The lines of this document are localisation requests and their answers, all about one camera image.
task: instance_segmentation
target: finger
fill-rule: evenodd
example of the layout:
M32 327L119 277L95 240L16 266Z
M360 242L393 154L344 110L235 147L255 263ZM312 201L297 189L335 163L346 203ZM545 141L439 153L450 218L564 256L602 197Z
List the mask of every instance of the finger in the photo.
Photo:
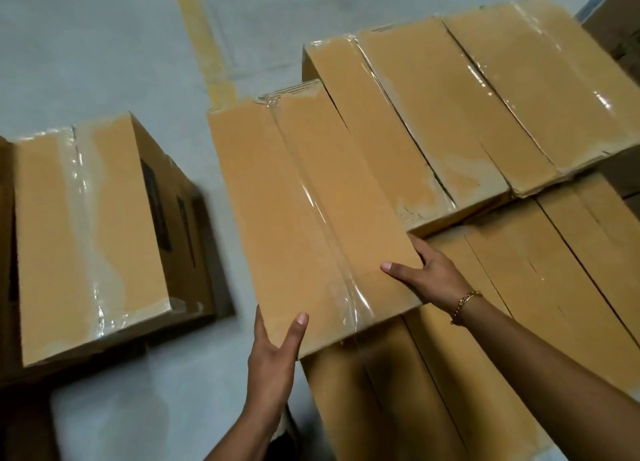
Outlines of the finger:
M409 284L415 284L419 277L418 274L422 271L421 269L414 269L412 267L393 262L382 263L382 265L380 265L380 269L389 274L389 276L408 282Z
M283 351L287 356L290 356L294 362L298 359L300 344L302 343L302 338L305 337L308 323L309 315L306 312L299 313L289 327L287 336L285 336L284 341L282 342L282 347L280 348L281 351Z
M415 251L420 254L420 256L424 259L424 262L427 263L432 260L438 254L438 251L430 246L425 240L419 239L415 235L409 235L409 239L413 244L413 248Z
M269 343L269 336L267 335L267 328L264 326L264 319L262 318L262 311L260 311L260 305L255 308L255 323L253 324L253 345L263 345Z

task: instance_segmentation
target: person's right arm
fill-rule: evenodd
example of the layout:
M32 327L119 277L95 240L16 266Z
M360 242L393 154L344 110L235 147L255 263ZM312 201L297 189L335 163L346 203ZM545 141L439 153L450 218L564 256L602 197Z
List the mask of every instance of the person's right arm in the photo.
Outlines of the person's right arm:
M453 314L473 288L444 254L410 237L423 269L384 263L382 270ZM482 296L471 297L458 319L567 458L640 460L640 404L631 397Z

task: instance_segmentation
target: hand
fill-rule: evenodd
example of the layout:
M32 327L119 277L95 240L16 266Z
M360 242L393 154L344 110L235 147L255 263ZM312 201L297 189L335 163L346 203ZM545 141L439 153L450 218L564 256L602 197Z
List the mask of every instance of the hand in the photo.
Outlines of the hand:
M268 438L278 428L282 411L291 395L294 367L308 320L307 313L299 313L278 348L269 341L260 306L255 311L255 339L249 355L249 380L243 413L264 422Z
M385 262L380 267L389 274L418 290L422 297L441 310L452 314L458 302L473 291L454 263L424 240L409 234L415 251L420 254L424 267L414 269L402 264Z

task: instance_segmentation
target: person's left hand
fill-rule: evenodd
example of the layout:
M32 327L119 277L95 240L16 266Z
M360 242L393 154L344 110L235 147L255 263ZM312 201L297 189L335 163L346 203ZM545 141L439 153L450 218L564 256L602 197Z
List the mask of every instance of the person's left hand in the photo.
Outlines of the person's left hand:
M308 320L307 313L299 313L278 348L269 341L260 306L256 309L244 413L265 422L269 437L278 428L291 395L294 367Z

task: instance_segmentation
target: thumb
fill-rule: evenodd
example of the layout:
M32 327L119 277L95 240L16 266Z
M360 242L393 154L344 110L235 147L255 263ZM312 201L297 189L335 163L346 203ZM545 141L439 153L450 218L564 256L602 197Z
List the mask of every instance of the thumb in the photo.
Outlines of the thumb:
M298 360L300 344L302 343L302 338L305 336L305 331L307 331L308 322L309 315L306 312L298 313L296 319L289 327L289 331L287 331L287 336L285 336L282 342L282 347L280 347L281 350L293 358L294 362Z
M389 274L389 276L408 282L412 285L415 285L418 280L418 274L422 271L421 269L414 269L412 267L393 262L383 262L382 265L380 265L380 269Z

